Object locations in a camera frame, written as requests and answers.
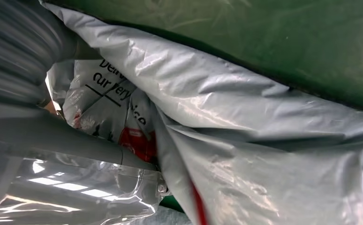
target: grey plastic pipe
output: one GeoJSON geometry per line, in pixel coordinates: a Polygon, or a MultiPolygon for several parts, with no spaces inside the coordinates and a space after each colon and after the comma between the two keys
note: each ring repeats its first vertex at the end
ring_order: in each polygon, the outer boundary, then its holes
{"type": "Polygon", "coordinates": [[[45,159],[55,151],[142,169],[155,169],[129,150],[79,132],[36,105],[58,61],[97,58],[37,0],[0,0],[0,154],[45,159]]]}

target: grey plastic bag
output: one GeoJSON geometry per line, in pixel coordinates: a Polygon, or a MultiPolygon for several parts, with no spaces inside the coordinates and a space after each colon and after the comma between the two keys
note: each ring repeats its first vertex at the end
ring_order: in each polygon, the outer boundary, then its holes
{"type": "Polygon", "coordinates": [[[136,29],[45,7],[156,105],[159,163],[194,224],[363,224],[363,112],[136,29]]]}
{"type": "MultiPolygon", "coordinates": [[[[72,81],[68,88],[56,91],[64,93],[63,113],[67,123],[90,135],[118,143],[146,162],[156,163],[156,138],[151,119],[154,105],[147,95],[106,60],[76,60],[71,66],[72,81]]],[[[59,69],[48,76],[61,81],[65,72],[59,69]]]]}

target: plastic mailing bag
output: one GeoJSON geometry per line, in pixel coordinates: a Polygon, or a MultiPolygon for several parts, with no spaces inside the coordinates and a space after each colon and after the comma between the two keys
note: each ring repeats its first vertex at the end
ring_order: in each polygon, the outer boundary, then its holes
{"type": "Polygon", "coordinates": [[[68,124],[118,143],[142,160],[156,164],[151,121],[154,105],[146,94],[106,60],[77,60],[74,65],[75,77],[63,105],[68,124]]]}
{"type": "Polygon", "coordinates": [[[363,112],[44,6],[155,104],[159,164],[193,224],[363,225],[363,112]]]}
{"type": "Polygon", "coordinates": [[[356,0],[46,0],[127,24],[363,109],[356,0]]]}

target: plastic packaging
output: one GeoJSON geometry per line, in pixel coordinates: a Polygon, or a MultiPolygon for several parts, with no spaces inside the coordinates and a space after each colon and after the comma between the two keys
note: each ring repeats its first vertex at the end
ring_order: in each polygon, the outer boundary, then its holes
{"type": "Polygon", "coordinates": [[[186,214],[165,208],[158,207],[157,212],[149,217],[137,219],[122,225],[192,225],[186,214]]]}
{"type": "Polygon", "coordinates": [[[363,4],[356,0],[45,1],[363,109],[363,4]]]}
{"type": "Polygon", "coordinates": [[[84,47],[38,1],[0,0],[0,224],[127,223],[167,190],[152,164],[37,106],[46,72],[84,47]]]}
{"type": "Polygon", "coordinates": [[[159,163],[194,224],[363,224],[363,112],[157,36],[45,6],[156,105],[159,163]]]}
{"type": "Polygon", "coordinates": [[[151,107],[146,94],[109,62],[75,61],[75,77],[63,106],[72,127],[118,143],[142,160],[156,163],[151,107]]]}
{"type": "Polygon", "coordinates": [[[67,91],[74,78],[74,60],[65,60],[53,64],[47,72],[47,77],[52,100],[58,103],[60,107],[63,106],[67,91]]]}

